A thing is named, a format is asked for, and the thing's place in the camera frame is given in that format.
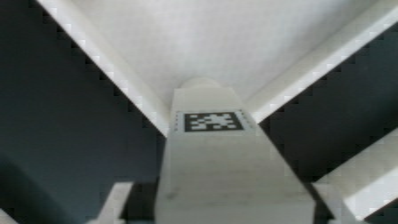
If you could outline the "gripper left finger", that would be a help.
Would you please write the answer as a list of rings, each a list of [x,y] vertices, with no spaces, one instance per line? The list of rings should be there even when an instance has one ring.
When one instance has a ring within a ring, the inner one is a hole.
[[[130,192],[134,188],[132,182],[118,182],[112,186],[100,214],[86,224],[127,224],[123,211],[128,203]]]

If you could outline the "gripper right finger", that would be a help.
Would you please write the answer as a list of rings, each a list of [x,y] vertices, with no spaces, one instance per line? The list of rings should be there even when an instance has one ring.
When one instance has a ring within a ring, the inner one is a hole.
[[[313,187],[317,189],[322,201],[333,214],[333,219],[329,220],[327,224],[368,224],[365,220],[359,220],[356,218],[340,191],[336,190],[333,185],[326,183],[315,183]]]

